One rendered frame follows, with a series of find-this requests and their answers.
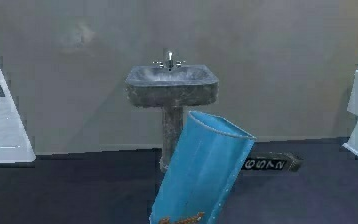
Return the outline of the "blue trash can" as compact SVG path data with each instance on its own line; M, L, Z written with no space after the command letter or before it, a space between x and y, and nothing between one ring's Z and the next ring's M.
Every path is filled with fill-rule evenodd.
M187 113L149 224L166 218L216 224L256 137L222 116Z

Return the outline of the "silver sink faucet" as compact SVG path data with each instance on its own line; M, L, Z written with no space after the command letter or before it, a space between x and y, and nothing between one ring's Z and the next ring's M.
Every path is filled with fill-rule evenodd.
M173 58L174 53L171 50L163 51L163 60L162 61L153 61L153 64L157 64L160 68L167 68L172 70L173 68L180 68L185 60L175 61Z

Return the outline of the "white room door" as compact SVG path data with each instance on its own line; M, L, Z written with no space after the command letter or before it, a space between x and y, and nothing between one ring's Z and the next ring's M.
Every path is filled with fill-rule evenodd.
M0 67L0 164L33 162L36 155Z

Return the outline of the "grey pedestal sink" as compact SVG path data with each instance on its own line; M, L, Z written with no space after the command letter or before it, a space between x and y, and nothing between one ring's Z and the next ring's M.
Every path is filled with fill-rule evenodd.
M184 108L213 104L219 79L206 65L177 68L134 66L125 79L127 99L135 107L162 109L162 172L168 170L183 128Z

